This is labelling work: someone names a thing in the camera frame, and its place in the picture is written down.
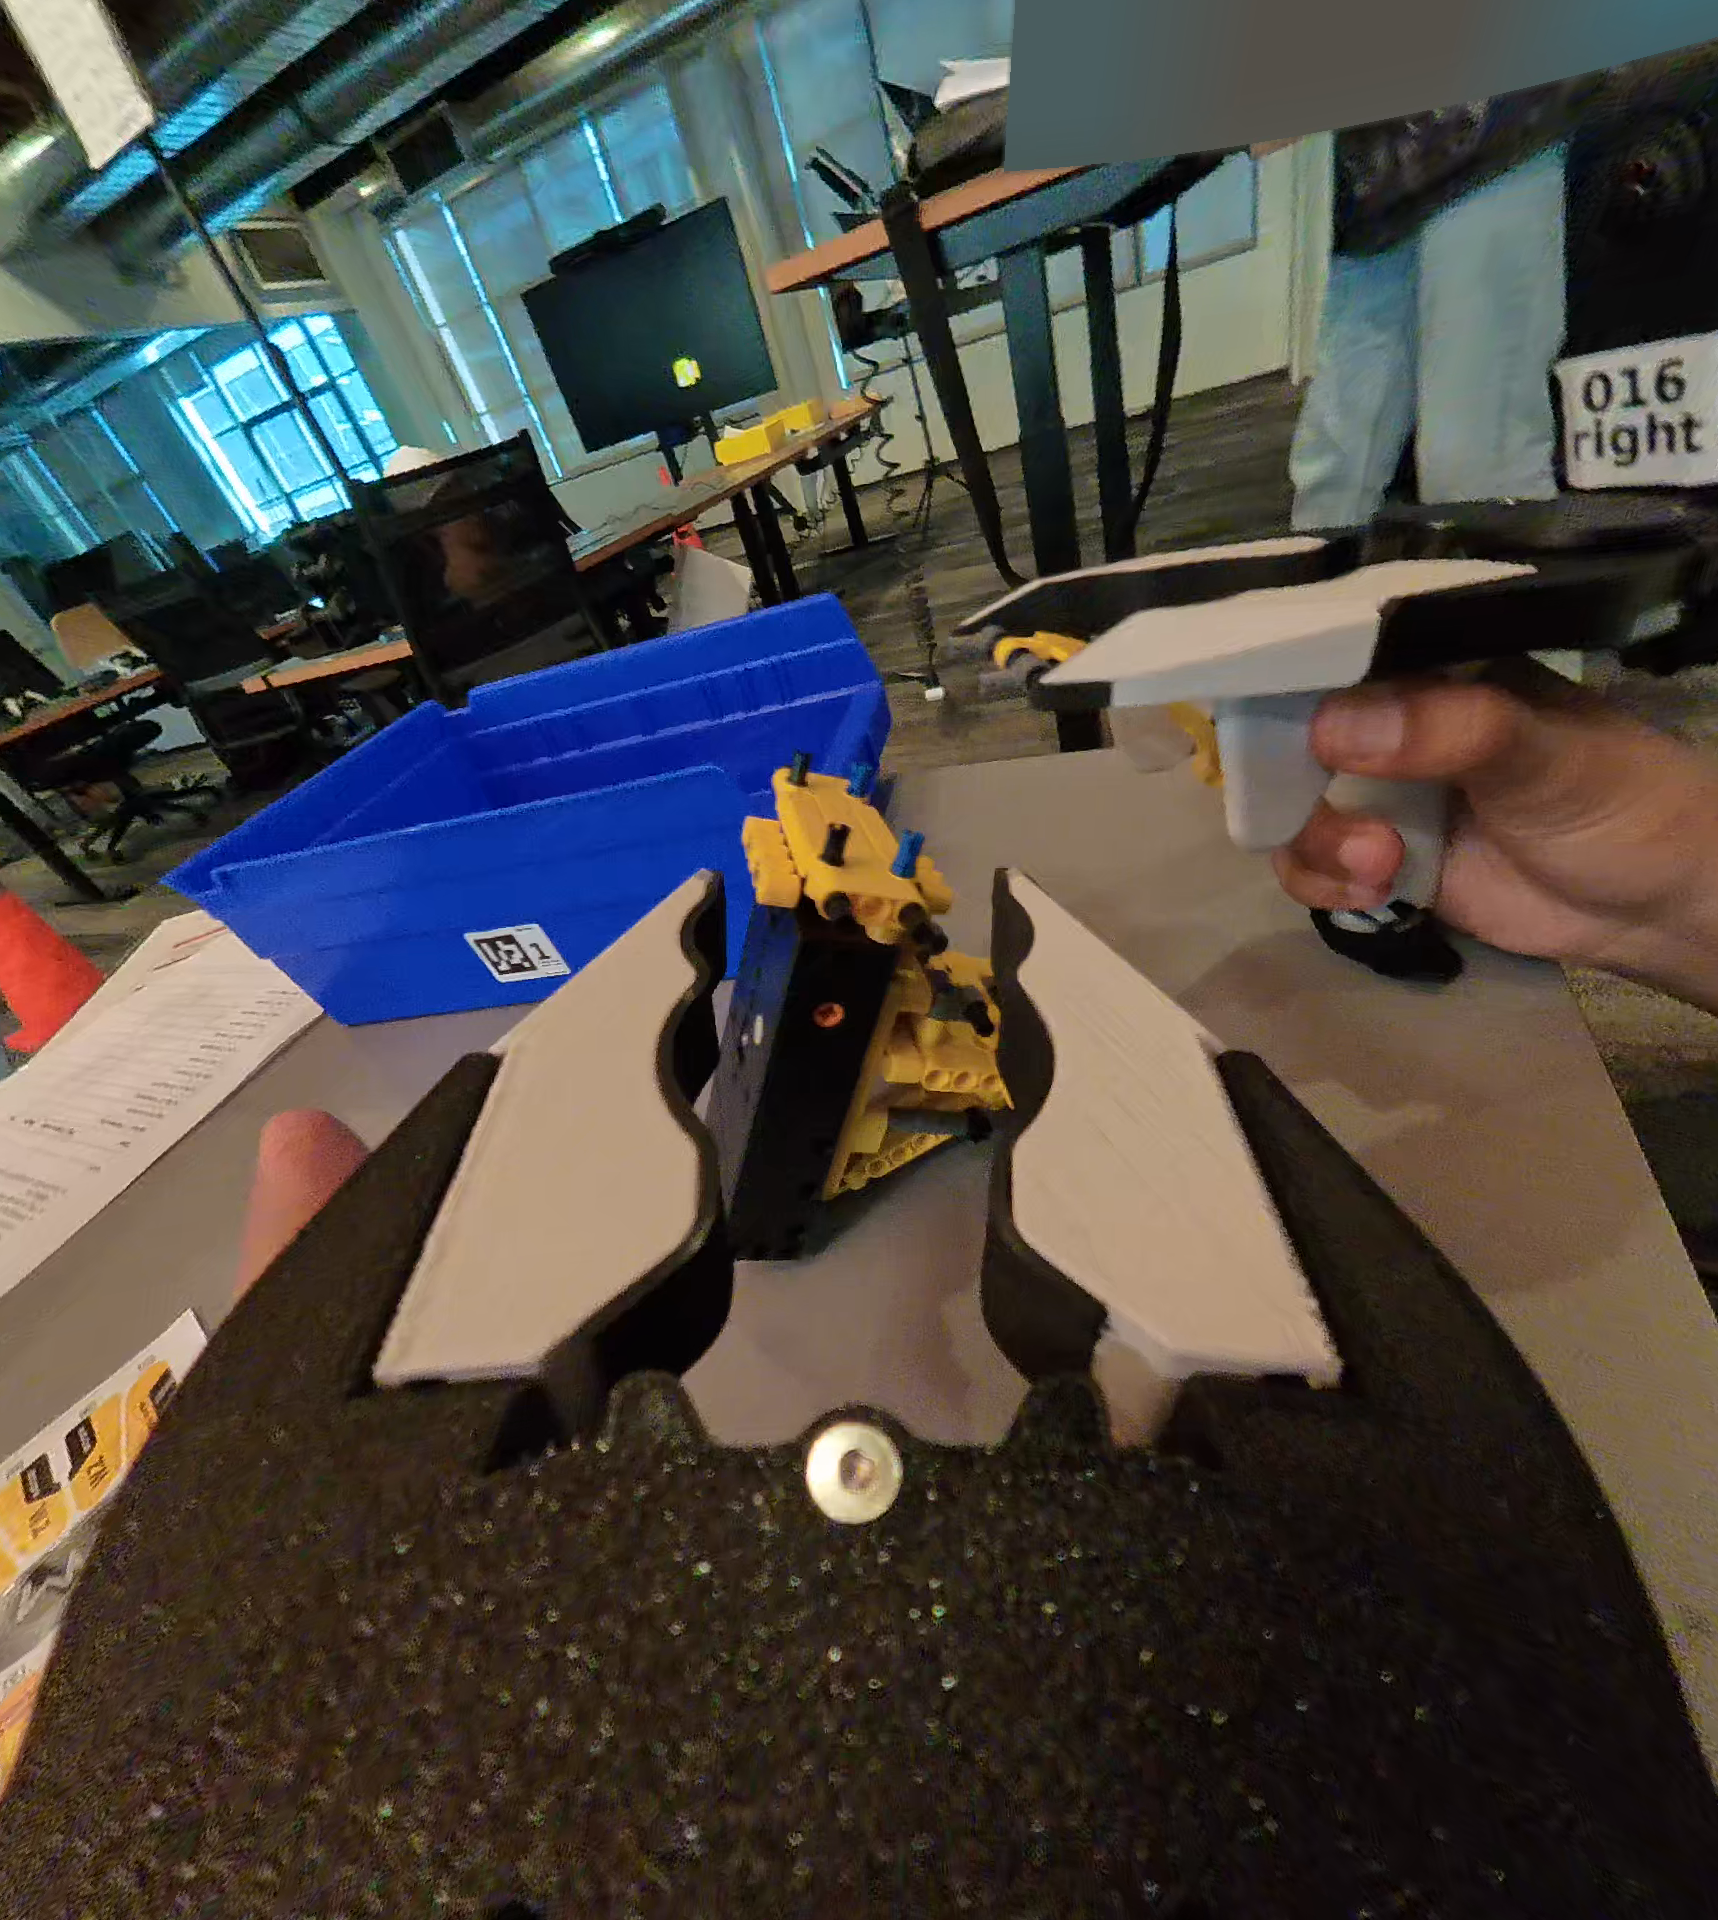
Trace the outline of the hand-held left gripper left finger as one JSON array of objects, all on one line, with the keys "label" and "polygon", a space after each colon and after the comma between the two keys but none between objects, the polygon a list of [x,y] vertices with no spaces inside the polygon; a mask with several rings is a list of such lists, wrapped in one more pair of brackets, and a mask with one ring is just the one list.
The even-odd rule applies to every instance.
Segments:
[{"label": "hand-held left gripper left finger", "polygon": [[372,1368],[378,1388],[688,1375],[731,1301],[724,877],[684,878],[509,1033]]}]

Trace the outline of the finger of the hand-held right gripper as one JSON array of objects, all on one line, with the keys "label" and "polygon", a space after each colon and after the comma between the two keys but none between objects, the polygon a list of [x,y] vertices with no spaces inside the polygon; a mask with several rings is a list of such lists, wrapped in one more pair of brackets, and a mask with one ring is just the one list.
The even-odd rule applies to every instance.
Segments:
[{"label": "finger of the hand-held right gripper", "polygon": [[962,619],[955,637],[1049,635],[1092,643],[1138,612],[1339,579],[1360,565],[1364,544],[1364,538],[1238,540],[1078,569],[1003,593]]},{"label": "finger of the hand-held right gripper", "polygon": [[1043,711],[1226,706],[1328,694],[1527,652],[1544,569],[1364,563],[1319,585],[1136,612],[1038,684]]}]

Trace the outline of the yellow brick panel with axle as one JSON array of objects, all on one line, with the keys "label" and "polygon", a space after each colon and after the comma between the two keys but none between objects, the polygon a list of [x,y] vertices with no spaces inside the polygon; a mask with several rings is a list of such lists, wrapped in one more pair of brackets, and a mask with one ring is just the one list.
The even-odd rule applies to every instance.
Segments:
[{"label": "yellow brick panel with axle", "polygon": [[[990,665],[981,690],[1022,694],[1043,711],[1038,684],[1066,660],[1086,651],[1086,637],[1059,632],[998,635],[990,643]],[[1063,753],[1108,746],[1128,757],[1138,773],[1186,769],[1202,787],[1218,791],[1224,782],[1218,739],[1206,711],[1182,702],[1140,708],[1103,708],[1082,713],[1049,711]]]}]

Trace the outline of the yellow black toy brick model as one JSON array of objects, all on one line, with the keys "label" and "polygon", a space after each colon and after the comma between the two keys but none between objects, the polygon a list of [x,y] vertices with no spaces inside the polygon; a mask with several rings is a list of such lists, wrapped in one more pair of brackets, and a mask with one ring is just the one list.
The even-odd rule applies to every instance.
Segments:
[{"label": "yellow black toy brick model", "polygon": [[796,753],[743,821],[750,920],[710,1085],[730,1243],[802,1255],[830,1205],[1012,1110],[987,959],[952,945],[954,890],[914,828]]}]

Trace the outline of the person's left hand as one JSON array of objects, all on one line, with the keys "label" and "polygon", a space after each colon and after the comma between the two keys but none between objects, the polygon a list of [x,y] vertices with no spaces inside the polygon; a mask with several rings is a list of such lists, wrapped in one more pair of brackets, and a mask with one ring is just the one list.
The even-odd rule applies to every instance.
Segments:
[{"label": "person's left hand", "polygon": [[289,1110],[266,1121],[245,1199],[233,1298],[247,1295],[366,1158],[366,1142],[328,1113]]}]

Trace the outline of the person's right hand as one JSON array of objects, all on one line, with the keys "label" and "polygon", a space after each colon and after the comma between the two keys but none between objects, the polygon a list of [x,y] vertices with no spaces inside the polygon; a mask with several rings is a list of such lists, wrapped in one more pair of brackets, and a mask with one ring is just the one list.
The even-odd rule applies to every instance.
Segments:
[{"label": "person's right hand", "polygon": [[1718,857],[1718,760],[1531,663],[1328,694],[1334,776],[1444,797],[1430,911],[1488,947],[1609,964],[1672,932]]}]

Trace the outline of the wooden standing desk black legs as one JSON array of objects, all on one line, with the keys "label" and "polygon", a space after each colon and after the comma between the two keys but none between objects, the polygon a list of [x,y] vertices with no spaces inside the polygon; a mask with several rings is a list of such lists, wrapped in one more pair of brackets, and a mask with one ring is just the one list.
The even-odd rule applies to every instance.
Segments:
[{"label": "wooden standing desk black legs", "polygon": [[1026,589],[1005,544],[998,486],[979,438],[967,376],[952,335],[946,284],[960,270],[992,263],[1028,517],[1034,582],[1080,569],[1076,492],[1058,369],[1048,263],[1073,251],[1082,265],[1092,444],[1103,559],[1136,554],[1138,525],[1160,471],[1165,423],[1183,345],[1182,249],[1167,239],[1160,350],[1153,371],[1143,467],[1132,468],[1124,365],[1119,356],[1111,234],[1153,213],[1177,228],[1183,194],[1251,151],[1097,162],[1059,169],[990,169],[941,189],[898,183],[880,211],[844,237],[792,252],[764,268],[770,294],[824,289],[839,280],[894,276],[929,373],[990,563],[1005,589]]}]

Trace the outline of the blue plastic bin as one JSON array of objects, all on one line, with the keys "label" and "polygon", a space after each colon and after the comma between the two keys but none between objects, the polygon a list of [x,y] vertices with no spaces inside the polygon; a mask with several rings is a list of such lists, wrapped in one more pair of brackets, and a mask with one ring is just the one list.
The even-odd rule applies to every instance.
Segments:
[{"label": "blue plastic bin", "polygon": [[165,886],[342,1026],[553,997],[698,871],[722,878],[731,971],[756,913],[743,821],[796,757],[844,779],[889,732],[821,593],[420,702]]}]

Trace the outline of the yellow plastic bin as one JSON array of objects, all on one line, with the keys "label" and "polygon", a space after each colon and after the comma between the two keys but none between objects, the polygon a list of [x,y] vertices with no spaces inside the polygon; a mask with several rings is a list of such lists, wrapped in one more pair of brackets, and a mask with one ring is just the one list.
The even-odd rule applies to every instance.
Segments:
[{"label": "yellow plastic bin", "polygon": [[809,399],[768,412],[756,420],[719,431],[711,454],[719,468],[743,468],[778,451],[809,438],[828,423],[824,400]]}]

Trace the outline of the long wooden desk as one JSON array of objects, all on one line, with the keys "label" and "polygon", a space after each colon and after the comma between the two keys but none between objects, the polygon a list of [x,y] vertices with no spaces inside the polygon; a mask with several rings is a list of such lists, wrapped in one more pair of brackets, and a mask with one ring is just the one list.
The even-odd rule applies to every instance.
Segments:
[{"label": "long wooden desk", "polygon": [[883,551],[892,536],[872,536],[852,473],[856,453],[880,438],[883,408],[880,399],[845,396],[824,420],[750,461],[706,468],[695,478],[660,489],[644,506],[574,535],[567,552],[575,572],[596,572],[637,548],[672,540],[679,528],[706,517],[727,512],[742,563],[750,569],[754,600],[765,608],[796,603],[800,585],[780,527],[776,482],[785,473],[830,474],[847,536],[844,547],[831,548],[831,559]]}]

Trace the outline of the printed paper sheets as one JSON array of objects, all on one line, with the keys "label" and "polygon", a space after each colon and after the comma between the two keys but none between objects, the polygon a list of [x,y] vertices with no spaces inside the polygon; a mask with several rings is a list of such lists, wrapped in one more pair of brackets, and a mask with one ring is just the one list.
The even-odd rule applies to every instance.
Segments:
[{"label": "printed paper sheets", "polygon": [[153,927],[0,1082],[0,1303],[321,1017],[211,916]]}]

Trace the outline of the black TV monitor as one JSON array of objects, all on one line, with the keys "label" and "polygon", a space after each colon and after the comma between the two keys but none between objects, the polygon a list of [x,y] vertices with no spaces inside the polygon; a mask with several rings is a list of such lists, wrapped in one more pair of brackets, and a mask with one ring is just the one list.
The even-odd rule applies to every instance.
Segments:
[{"label": "black TV monitor", "polygon": [[780,387],[725,199],[596,232],[517,301],[585,453],[690,435]]}]

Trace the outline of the orange traffic cone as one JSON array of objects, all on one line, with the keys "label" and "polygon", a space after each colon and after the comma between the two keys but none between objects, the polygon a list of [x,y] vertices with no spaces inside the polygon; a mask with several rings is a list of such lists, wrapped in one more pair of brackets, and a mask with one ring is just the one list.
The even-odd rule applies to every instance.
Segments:
[{"label": "orange traffic cone", "polygon": [[43,1051],[102,991],[104,971],[0,884],[0,997],[18,1023],[6,1046]]}]

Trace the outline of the black framed screen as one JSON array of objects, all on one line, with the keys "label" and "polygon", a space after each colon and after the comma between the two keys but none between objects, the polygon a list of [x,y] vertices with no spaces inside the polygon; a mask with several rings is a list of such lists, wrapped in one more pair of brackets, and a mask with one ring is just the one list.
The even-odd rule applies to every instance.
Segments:
[{"label": "black framed screen", "polygon": [[606,652],[571,552],[580,528],[530,435],[449,456],[399,449],[349,500],[413,673],[441,708]]}]

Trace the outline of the white hanging sign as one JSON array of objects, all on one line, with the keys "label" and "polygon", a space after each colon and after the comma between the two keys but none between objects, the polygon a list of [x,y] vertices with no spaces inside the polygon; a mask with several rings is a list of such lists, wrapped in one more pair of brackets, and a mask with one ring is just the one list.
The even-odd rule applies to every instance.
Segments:
[{"label": "white hanging sign", "polygon": [[153,132],[152,92],[104,2],[0,2],[0,10],[91,174]]}]

